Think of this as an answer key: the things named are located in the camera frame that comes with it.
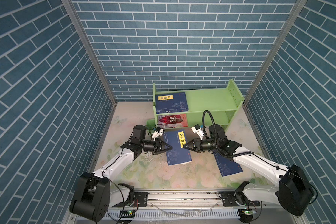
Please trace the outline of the red pink illustrated book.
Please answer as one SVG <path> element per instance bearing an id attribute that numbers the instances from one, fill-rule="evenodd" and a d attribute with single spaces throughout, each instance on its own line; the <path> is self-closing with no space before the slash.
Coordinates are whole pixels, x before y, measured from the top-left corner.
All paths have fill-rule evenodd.
<path id="1" fill-rule="evenodd" d="M 186 114 L 160 115 L 158 116 L 158 123 L 163 125 L 164 128 L 188 127 Z"/>

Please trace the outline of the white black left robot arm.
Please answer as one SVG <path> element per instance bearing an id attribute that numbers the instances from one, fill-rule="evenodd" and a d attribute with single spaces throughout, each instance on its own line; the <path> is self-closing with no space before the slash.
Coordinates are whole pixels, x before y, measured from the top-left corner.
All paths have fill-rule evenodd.
<path id="1" fill-rule="evenodd" d="M 120 151 L 109 162 L 98 170 L 92 173 L 85 172 L 79 177 L 69 207 L 70 213 L 97 223 L 109 208 L 120 205 L 122 208 L 132 206 L 132 210 L 122 210 L 121 214 L 134 216 L 139 208 L 134 186 L 115 184 L 114 180 L 141 154 L 159 155 L 172 150 L 171 145 L 160 139 L 164 128 L 154 128 L 151 140 L 146 139 L 146 131 L 146 125 L 134 126 L 128 141 L 120 146 Z"/>

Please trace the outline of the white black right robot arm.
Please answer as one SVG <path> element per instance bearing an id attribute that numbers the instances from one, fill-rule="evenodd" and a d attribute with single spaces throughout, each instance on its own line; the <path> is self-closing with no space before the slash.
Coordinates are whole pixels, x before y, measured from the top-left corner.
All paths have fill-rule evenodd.
<path id="1" fill-rule="evenodd" d="M 204 127 L 195 125 L 192 132 L 198 138 L 186 143 L 183 146 L 185 149 L 197 153 L 212 151 L 251 169 L 271 182 L 269 186 L 249 181 L 239 185 L 234 198 L 240 206 L 247 206 L 255 201 L 268 202 L 280 205 L 292 215 L 301 216 L 317 198 L 315 188 L 299 166 L 288 167 L 257 155 L 240 143 L 229 140 L 220 125 L 211 125 L 208 132 Z"/>

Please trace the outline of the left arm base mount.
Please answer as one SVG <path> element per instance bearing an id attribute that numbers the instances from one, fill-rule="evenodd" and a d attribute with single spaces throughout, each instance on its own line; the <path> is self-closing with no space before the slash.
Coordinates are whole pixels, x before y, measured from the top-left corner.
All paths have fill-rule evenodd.
<path id="1" fill-rule="evenodd" d="M 134 195 L 130 194 L 128 199 L 124 202 L 119 202 L 115 205 L 110 205 L 110 207 L 147 207 L 148 192 L 135 192 Z"/>

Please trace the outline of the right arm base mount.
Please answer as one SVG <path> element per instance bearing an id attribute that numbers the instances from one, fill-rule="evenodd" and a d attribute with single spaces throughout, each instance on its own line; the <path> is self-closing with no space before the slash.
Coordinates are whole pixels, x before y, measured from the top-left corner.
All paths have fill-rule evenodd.
<path id="1" fill-rule="evenodd" d="M 249 201 L 241 194 L 238 194 L 235 191 L 220 191 L 218 192 L 217 196 L 222 201 L 224 207 L 233 207 L 233 206 L 240 206 L 240 207 L 258 207 L 261 205 L 260 201 Z"/>

